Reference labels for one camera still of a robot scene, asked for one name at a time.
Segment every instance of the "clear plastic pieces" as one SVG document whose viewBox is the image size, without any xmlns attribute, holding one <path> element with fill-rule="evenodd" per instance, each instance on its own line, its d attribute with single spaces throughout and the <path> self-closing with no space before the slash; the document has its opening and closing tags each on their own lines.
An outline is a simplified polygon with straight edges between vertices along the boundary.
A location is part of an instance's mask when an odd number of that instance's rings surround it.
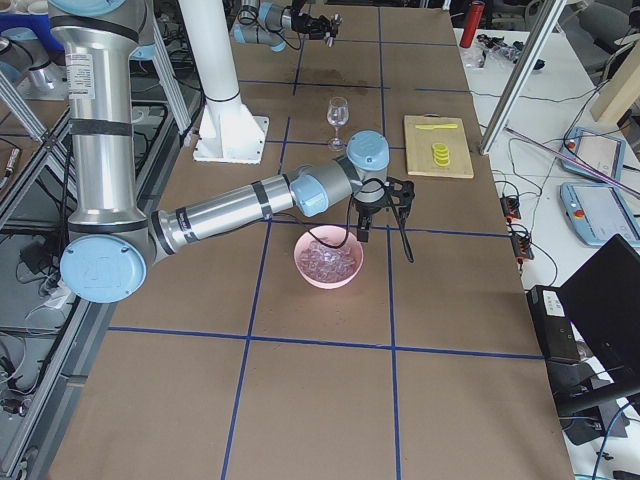
<svg viewBox="0 0 640 480">
<path fill-rule="evenodd" d="M 313 280 L 336 283 L 353 275 L 357 262 L 348 244 L 336 249 L 325 247 L 317 240 L 313 240 L 309 248 L 300 253 L 298 266 Z"/>
</svg>

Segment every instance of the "yellow knife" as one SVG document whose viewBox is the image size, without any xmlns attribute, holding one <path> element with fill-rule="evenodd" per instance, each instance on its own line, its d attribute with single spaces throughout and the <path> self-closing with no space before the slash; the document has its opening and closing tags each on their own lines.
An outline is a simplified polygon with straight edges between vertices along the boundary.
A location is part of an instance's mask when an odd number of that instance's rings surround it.
<svg viewBox="0 0 640 480">
<path fill-rule="evenodd" d="M 440 130 L 440 129 L 454 129 L 458 128 L 455 123 L 442 123 L 440 125 L 416 125 L 418 130 Z"/>
</svg>

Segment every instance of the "wine glass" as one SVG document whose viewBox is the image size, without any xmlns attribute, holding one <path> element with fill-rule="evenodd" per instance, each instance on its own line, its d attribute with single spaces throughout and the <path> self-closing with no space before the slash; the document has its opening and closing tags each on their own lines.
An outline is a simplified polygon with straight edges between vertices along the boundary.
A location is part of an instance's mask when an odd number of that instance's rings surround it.
<svg viewBox="0 0 640 480">
<path fill-rule="evenodd" d="M 346 125 L 349 120 L 349 104 L 347 99 L 343 97 L 333 97 L 329 100 L 329 109 L 327 110 L 327 121 L 336 129 L 336 135 L 329 140 L 329 149 L 335 152 L 344 148 L 344 143 L 338 136 L 340 127 Z"/>
</svg>

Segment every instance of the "cutting board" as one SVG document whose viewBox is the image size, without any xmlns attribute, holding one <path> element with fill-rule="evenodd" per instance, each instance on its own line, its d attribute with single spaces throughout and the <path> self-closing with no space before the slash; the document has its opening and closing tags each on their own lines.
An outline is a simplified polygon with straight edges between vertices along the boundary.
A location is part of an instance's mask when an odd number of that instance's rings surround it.
<svg viewBox="0 0 640 480">
<path fill-rule="evenodd" d="M 416 125 L 458 125 L 455 129 L 420 130 Z M 464 126 L 459 118 L 405 115 L 404 138 L 409 175 L 428 177 L 473 178 Z M 450 163 L 441 167 L 433 160 L 432 145 L 444 143 L 449 148 Z"/>
</svg>

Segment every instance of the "sticker label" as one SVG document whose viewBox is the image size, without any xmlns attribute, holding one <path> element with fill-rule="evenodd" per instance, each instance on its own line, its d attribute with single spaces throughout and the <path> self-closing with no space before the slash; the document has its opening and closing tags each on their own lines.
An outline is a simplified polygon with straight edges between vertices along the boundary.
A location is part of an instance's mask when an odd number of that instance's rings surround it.
<svg viewBox="0 0 640 480">
<path fill-rule="evenodd" d="M 564 308 L 562 308 L 556 292 L 544 290 L 542 297 L 544 298 L 544 309 L 547 311 L 547 315 L 550 317 L 564 317 Z"/>
<path fill-rule="evenodd" d="M 70 100 L 93 100 L 96 98 L 93 78 L 93 56 L 90 53 L 66 55 L 67 85 Z"/>
</svg>

